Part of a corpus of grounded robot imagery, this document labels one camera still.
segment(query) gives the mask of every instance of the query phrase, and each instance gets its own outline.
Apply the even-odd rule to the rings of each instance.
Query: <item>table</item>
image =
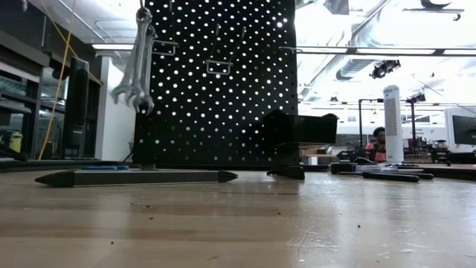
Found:
[[[3,267],[476,267],[474,182],[33,182],[46,173],[0,176]]]

